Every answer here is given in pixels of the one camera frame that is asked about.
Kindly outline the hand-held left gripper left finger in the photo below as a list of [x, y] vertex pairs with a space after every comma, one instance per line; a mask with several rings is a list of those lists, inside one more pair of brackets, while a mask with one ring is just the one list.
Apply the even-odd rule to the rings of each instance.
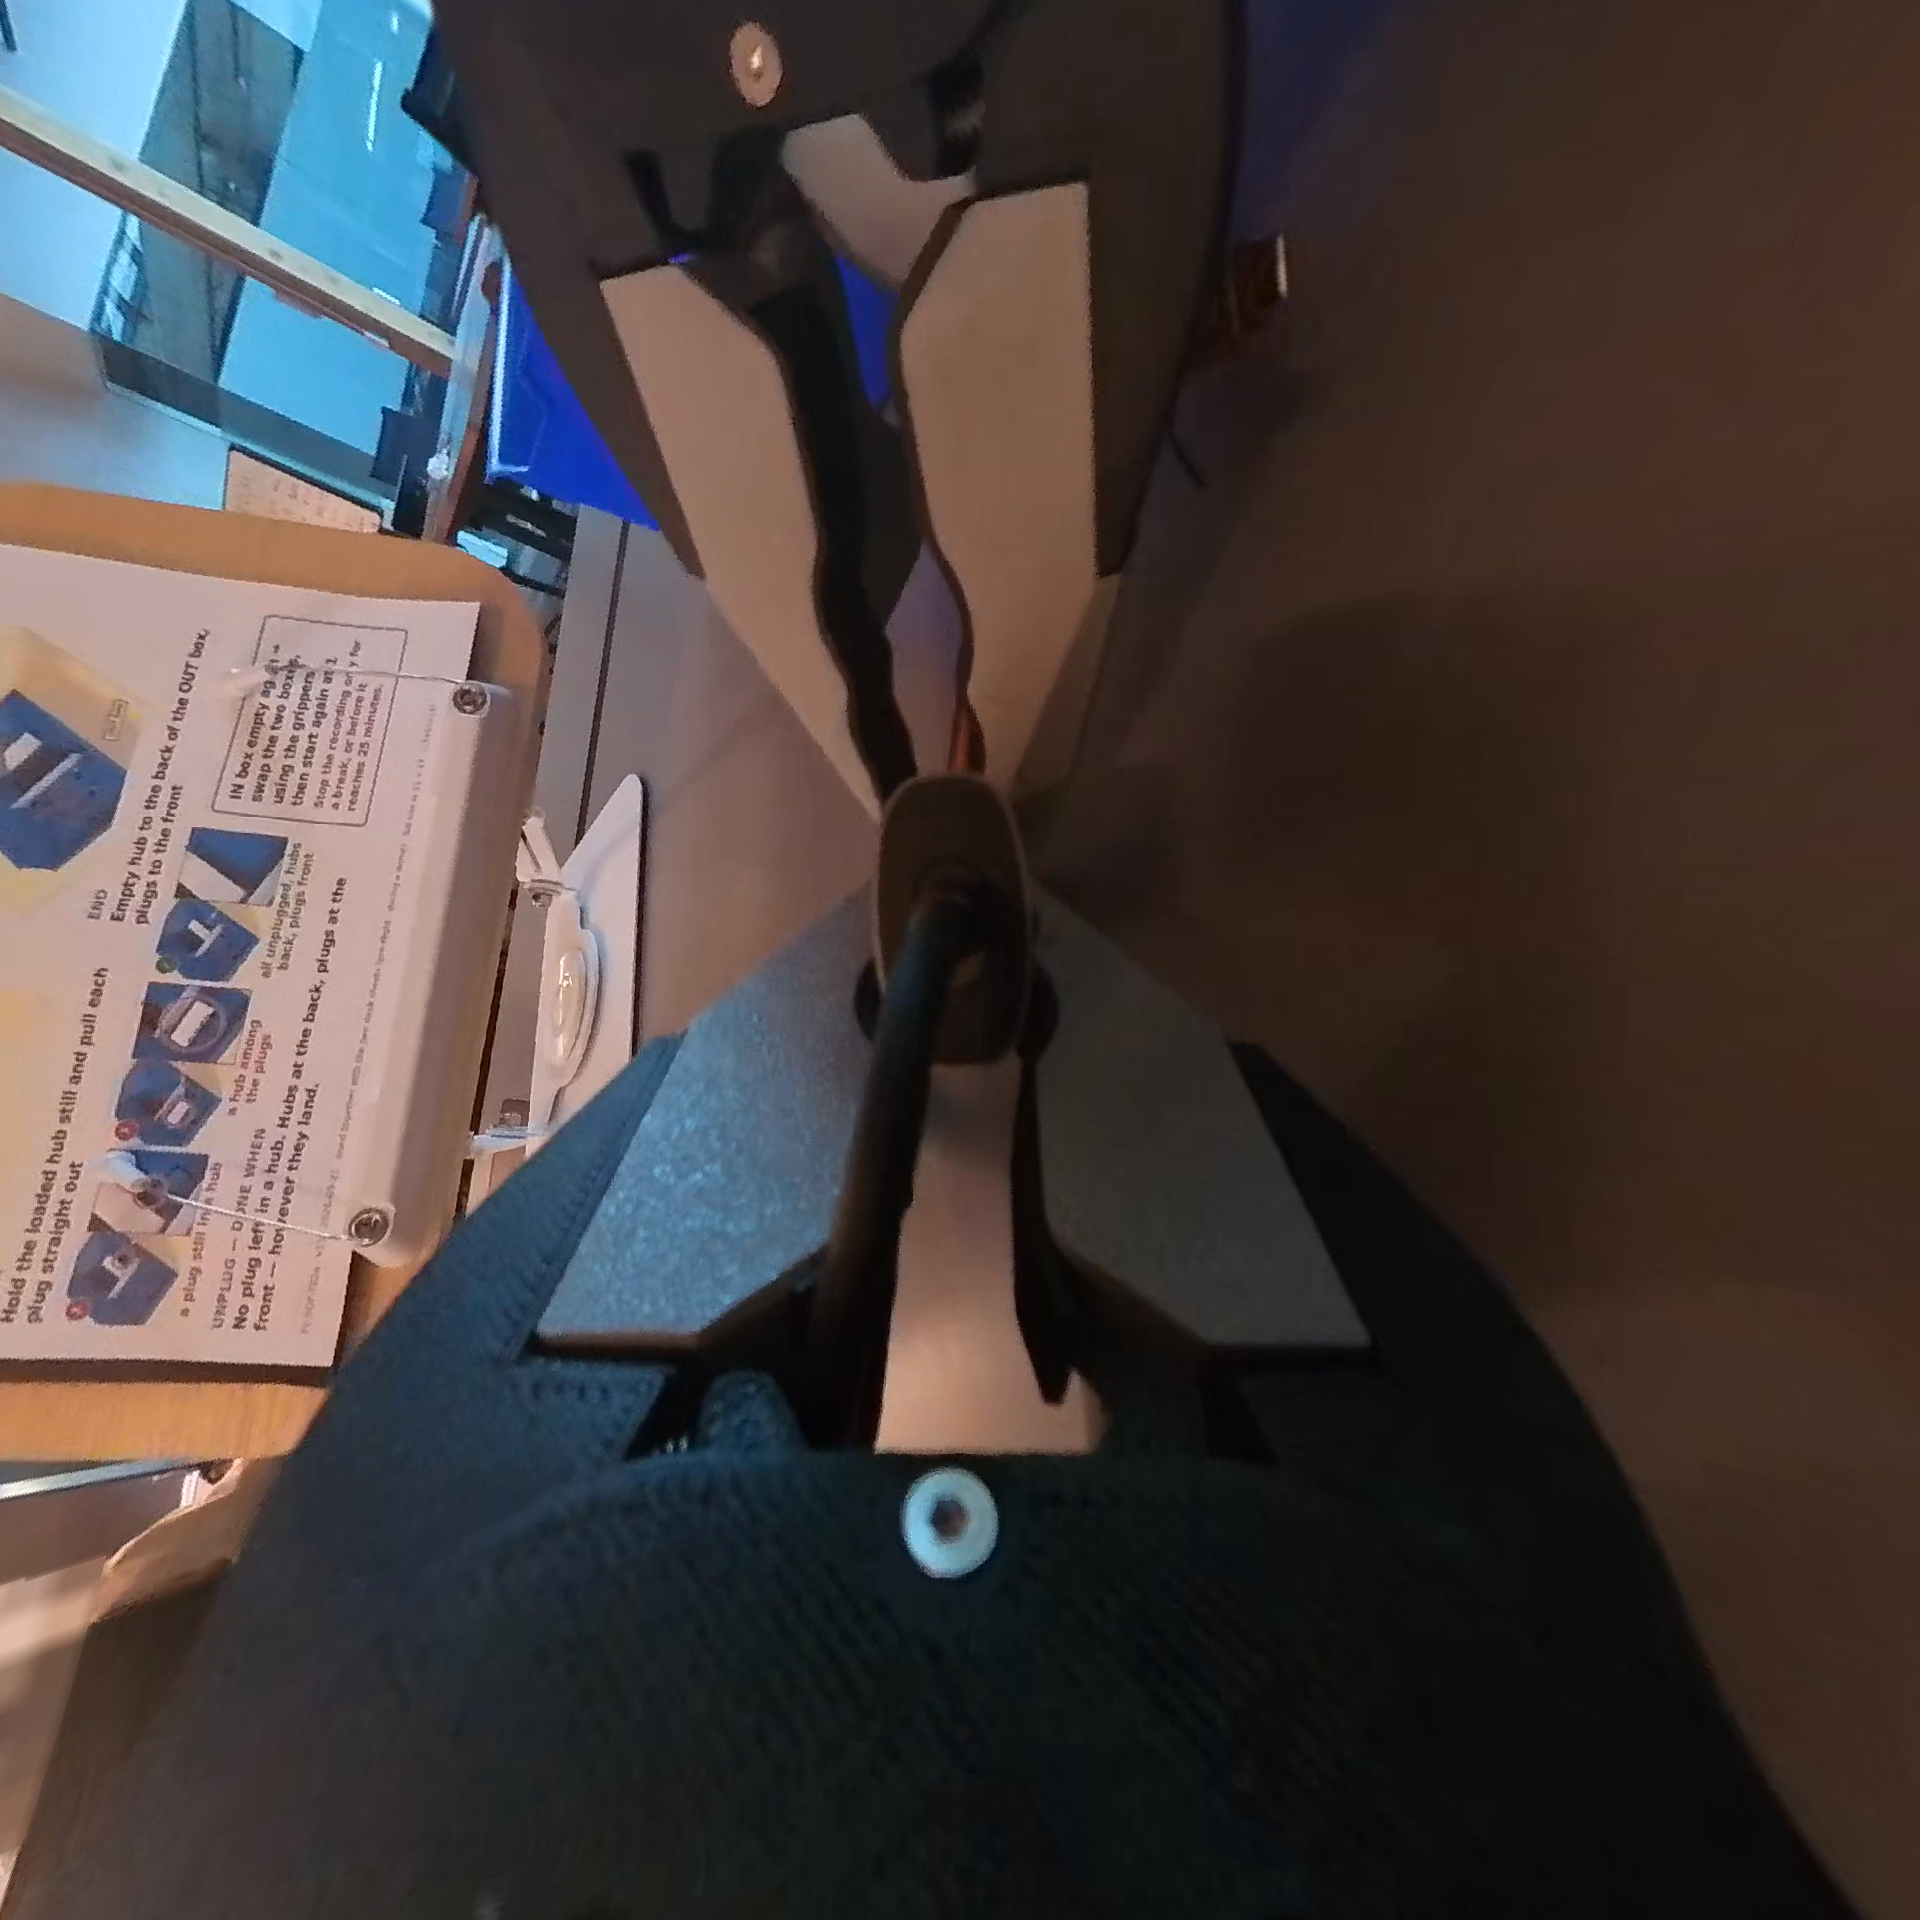
[[688, 1350], [829, 1243], [872, 1057], [868, 959], [861, 884], [688, 1019], [542, 1309], [539, 1349]]

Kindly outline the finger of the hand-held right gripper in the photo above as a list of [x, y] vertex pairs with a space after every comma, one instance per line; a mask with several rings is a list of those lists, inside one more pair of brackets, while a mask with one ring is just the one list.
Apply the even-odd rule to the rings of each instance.
[[786, 133], [829, 237], [901, 293], [893, 410], [962, 614], [955, 719], [991, 783], [1066, 783], [1118, 610], [1098, 547], [1092, 184], [912, 179], [863, 117]]
[[836, 270], [738, 310], [686, 261], [602, 283], [695, 561], [868, 816], [916, 774], [885, 619], [916, 559]]

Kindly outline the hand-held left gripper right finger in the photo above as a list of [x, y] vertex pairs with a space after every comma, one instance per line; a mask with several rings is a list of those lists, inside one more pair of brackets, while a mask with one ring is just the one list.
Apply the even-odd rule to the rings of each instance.
[[1066, 903], [1033, 931], [1011, 1260], [1042, 1400], [1368, 1354], [1223, 1030]]

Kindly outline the dark grey usb hub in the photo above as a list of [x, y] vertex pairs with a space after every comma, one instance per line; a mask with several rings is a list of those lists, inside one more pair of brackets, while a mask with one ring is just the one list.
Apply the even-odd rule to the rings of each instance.
[[978, 944], [961, 959], [946, 993], [935, 1061], [996, 1061], [1013, 1050], [1025, 1024], [1036, 917], [1016, 819], [978, 774], [916, 777], [885, 801], [872, 884], [879, 984], [892, 983], [916, 910], [935, 903], [961, 903], [978, 924]]

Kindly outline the blue plastic bin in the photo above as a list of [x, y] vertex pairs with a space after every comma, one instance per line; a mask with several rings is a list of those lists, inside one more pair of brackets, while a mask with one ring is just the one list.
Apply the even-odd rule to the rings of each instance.
[[[842, 260], [818, 231], [803, 233], [801, 280], [818, 293], [833, 291], [836, 329], [852, 379], [866, 401], [863, 466], [875, 501], [872, 529], [889, 546], [913, 547], [913, 490], [892, 404], [889, 343], [898, 293], [889, 283]], [[622, 521], [651, 526], [683, 567], [698, 571], [691, 537], [665, 479], [633, 484], [631, 467], [601, 430], [601, 416], [573, 391], [545, 340], [522, 283], [506, 276], [502, 331], [493, 344], [493, 396], [488, 407], [488, 479], [521, 481], [565, 504], [595, 507]]]

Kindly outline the laminated instruction sheet on stand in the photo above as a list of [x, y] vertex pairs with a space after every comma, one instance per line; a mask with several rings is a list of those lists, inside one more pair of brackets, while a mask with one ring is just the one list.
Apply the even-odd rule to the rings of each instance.
[[[373, 599], [476, 606], [471, 661], [511, 694], [506, 743], [492, 749], [456, 871], [456, 953], [436, 984], [451, 1009], [429, 1017], [441, 1081], [422, 1099], [425, 1221], [411, 1260], [353, 1257], [343, 1311], [343, 1354], [371, 1336], [453, 1224], [465, 1146], [492, 1050], [492, 1017], [506, 949], [518, 824], [531, 801], [545, 700], [545, 641], [521, 590], [453, 546], [276, 521], [93, 494], [45, 481], [2, 484], [2, 540], [169, 571], [329, 587]], [[116, 1460], [255, 1460], [288, 1454], [325, 1404], [331, 1376], [315, 1379], [2, 1379], [2, 1466], [99, 1466]]]

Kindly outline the wooden ceiling beam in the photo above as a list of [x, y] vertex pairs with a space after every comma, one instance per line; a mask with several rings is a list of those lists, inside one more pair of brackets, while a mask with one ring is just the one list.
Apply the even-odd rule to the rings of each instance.
[[301, 249], [249, 226], [205, 194], [62, 121], [2, 86], [2, 150], [263, 283], [296, 310], [351, 333], [433, 377], [453, 366], [453, 337]]

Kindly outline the printed instruction sheet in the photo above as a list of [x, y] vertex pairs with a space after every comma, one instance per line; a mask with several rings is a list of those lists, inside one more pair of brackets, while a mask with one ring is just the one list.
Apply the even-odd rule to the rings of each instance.
[[2, 1369], [335, 1360], [508, 719], [476, 624], [2, 547]]

